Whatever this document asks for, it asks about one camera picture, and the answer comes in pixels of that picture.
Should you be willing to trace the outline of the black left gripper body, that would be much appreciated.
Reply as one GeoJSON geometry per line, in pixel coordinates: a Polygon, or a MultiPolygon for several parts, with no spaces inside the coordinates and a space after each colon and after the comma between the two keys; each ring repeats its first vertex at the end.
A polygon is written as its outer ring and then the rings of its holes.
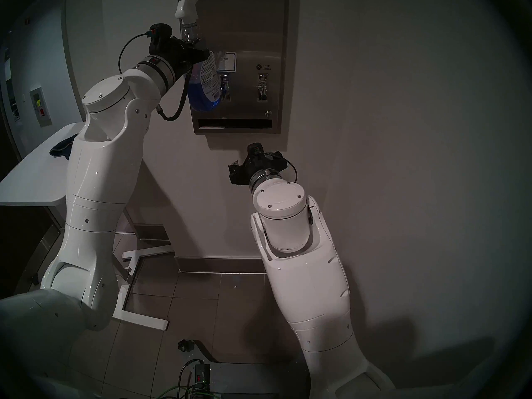
{"type": "Polygon", "coordinates": [[[190,47],[176,37],[164,38],[164,62],[170,68],[174,81],[183,75],[191,77],[192,61],[189,59],[190,47]]]}

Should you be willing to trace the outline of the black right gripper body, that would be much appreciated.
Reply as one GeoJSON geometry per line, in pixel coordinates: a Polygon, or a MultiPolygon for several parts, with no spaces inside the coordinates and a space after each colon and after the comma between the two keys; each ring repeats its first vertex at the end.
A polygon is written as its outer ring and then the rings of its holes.
{"type": "Polygon", "coordinates": [[[239,165],[242,185],[248,185],[255,173],[269,168],[269,159],[266,155],[248,155],[239,165]]]}

